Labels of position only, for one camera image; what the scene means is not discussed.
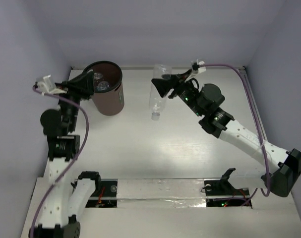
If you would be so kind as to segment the blue label bottle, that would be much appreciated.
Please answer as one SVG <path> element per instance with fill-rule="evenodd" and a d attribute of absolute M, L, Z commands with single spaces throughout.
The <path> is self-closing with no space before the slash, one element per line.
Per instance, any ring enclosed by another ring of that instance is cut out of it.
<path fill-rule="evenodd" d="M 107 81 L 100 81 L 96 86 L 97 92 L 107 91 L 110 88 L 110 84 Z"/>
<path fill-rule="evenodd" d="M 94 74 L 93 74 L 93 79 L 95 81 L 101 80 L 101 79 L 103 79 L 103 77 L 104 77 L 103 74 L 101 74 L 99 72 L 94 72 Z"/>

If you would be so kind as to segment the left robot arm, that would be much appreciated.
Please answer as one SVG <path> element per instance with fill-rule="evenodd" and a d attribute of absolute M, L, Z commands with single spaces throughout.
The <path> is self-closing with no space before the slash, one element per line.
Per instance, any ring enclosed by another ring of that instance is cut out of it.
<path fill-rule="evenodd" d="M 30 238 L 77 238 L 80 236 L 80 217 L 91 196 L 101 191 L 98 172 L 83 171 L 73 181 L 73 166 L 84 149 L 89 128 L 84 138 L 75 135 L 78 113 L 85 124 L 88 115 L 80 106 L 94 94 L 93 71 L 55 83 L 49 75 L 37 79 L 32 89 L 37 94 L 55 98 L 58 106 L 44 111 L 40 117 L 43 134 L 48 143 L 49 188 L 35 212 L 28 236 Z"/>

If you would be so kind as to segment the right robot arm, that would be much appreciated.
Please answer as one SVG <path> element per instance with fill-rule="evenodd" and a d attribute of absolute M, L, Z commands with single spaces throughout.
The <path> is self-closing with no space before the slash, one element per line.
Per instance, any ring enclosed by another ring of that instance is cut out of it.
<path fill-rule="evenodd" d="M 261 175 L 271 193 L 287 197 L 301 175 L 301 151 L 277 147 L 246 129 L 234 117 L 221 109 L 225 97 L 218 86 L 207 83 L 201 89 L 195 78 L 187 80 L 184 74 L 153 78 L 152 84 L 159 95 L 170 99 L 178 96 L 198 117 L 199 124 L 208 134 L 228 142 L 263 165 L 269 172 Z"/>

